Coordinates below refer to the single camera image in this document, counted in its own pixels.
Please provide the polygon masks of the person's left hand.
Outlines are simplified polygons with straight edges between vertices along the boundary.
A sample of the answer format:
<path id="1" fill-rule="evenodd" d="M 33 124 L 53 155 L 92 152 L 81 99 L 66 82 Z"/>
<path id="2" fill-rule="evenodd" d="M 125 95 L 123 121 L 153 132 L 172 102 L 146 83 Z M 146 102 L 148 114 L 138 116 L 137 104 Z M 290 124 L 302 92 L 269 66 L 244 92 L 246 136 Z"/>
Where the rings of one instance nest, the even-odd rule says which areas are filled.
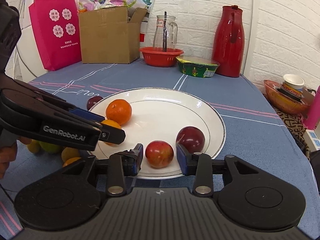
<path id="1" fill-rule="evenodd" d="M 12 146 L 3 147 L 0 150 L 0 179 L 3 179 L 10 163 L 17 157 L 17 142 Z"/>

